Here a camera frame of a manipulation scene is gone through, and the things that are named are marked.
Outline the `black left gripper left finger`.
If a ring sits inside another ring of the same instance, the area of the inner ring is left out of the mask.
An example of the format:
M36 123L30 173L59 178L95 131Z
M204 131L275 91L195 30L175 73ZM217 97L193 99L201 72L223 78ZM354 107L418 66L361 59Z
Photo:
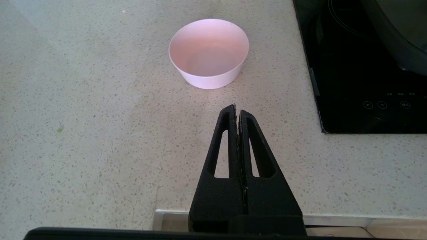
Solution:
M215 177L220 144L228 134L228 178ZM223 108L212 134L207 157L188 214L190 232L226 233L229 221L244 213L242 165L238 155L236 107Z

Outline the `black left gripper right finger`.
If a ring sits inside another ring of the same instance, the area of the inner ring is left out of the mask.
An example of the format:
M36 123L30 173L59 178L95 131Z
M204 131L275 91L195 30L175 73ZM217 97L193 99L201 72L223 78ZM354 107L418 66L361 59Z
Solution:
M254 115L239 117L243 213L232 217L229 231L253 235L306 235L302 210Z

